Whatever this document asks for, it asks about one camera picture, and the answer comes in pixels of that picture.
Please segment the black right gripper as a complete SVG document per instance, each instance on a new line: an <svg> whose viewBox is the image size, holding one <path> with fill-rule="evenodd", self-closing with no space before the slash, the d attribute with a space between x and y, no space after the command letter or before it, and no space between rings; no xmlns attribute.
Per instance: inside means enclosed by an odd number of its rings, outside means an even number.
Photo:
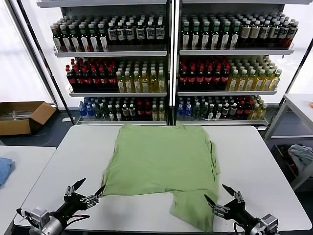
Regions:
<svg viewBox="0 0 313 235"><path fill-rule="evenodd" d="M215 204L214 201L205 194L205 199L211 207L212 212L216 216L224 216L224 219L226 220L233 219L243 227L255 227L257 223L260 222L260 219L253 217L246 211L246 203L241 192L235 191L232 187L224 184L222 184L222 187L235 199L224 206L221 206L219 204Z"/></svg>

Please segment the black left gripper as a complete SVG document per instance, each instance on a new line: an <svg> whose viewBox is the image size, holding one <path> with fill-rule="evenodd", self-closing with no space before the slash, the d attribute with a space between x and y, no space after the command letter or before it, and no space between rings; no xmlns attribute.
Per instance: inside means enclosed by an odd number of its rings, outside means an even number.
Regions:
<svg viewBox="0 0 313 235"><path fill-rule="evenodd" d="M78 211L85 211L85 204L97 204L106 185L103 185L94 195L83 196L75 193L75 191L84 183L86 178L83 178L72 186L68 186L64 194L64 203L56 210L51 212L51 216L58 219L60 222L68 222L70 218Z"/></svg>

